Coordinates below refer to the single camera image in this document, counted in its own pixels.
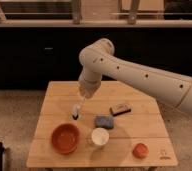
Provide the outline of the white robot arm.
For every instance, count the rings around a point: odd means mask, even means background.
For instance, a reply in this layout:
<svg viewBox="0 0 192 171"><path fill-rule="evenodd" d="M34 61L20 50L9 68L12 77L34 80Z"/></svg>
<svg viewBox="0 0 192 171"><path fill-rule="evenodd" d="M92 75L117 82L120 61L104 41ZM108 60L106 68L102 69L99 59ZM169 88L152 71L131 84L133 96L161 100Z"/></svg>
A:
<svg viewBox="0 0 192 171"><path fill-rule="evenodd" d="M114 56L114 51L113 43L106 38L81 50L82 97L91 98L105 75L192 116L192 77L121 60Z"/></svg>

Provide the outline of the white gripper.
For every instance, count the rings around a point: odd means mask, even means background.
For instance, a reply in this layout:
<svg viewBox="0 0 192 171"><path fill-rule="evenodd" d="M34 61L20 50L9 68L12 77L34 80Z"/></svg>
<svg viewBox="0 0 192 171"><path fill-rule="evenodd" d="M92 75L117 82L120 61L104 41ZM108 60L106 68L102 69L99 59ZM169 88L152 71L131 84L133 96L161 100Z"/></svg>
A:
<svg viewBox="0 0 192 171"><path fill-rule="evenodd" d="M99 88L98 82L86 81L84 78L80 78L79 93L83 98L90 99Z"/></svg>

